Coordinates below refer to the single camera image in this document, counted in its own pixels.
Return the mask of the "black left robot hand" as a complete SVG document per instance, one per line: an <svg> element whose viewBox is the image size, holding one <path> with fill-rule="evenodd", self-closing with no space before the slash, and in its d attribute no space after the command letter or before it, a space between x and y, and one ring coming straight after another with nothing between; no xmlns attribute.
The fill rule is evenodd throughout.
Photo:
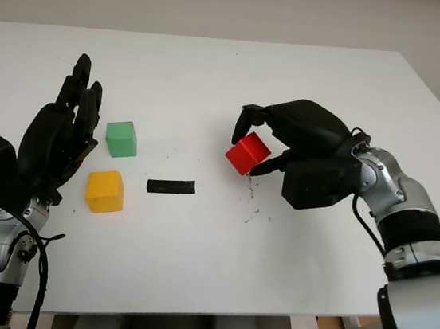
<svg viewBox="0 0 440 329"><path fill-rule="evenodd" d="M96 147L102 86L89 84L90 57L82 54L55 102L45 105L27 128L18 149L18 174L32 195L59 205L58 189Z"/></svg>

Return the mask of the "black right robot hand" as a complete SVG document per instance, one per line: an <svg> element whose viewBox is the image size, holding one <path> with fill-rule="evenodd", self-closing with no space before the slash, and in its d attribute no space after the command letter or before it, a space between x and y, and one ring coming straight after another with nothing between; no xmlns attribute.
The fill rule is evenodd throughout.
<svg viewBox="0 0 440 329"><path fill-rule="evenodd" d="M266 107L256 104L242 106L232 144L246 137L251 127L263 124L272 129L272 135L288 150L256 165L249 172L252 177L283 171L286 164L298 159L328 158L351 136L347 126L333 113L316 102L301 99Z"/></svg>

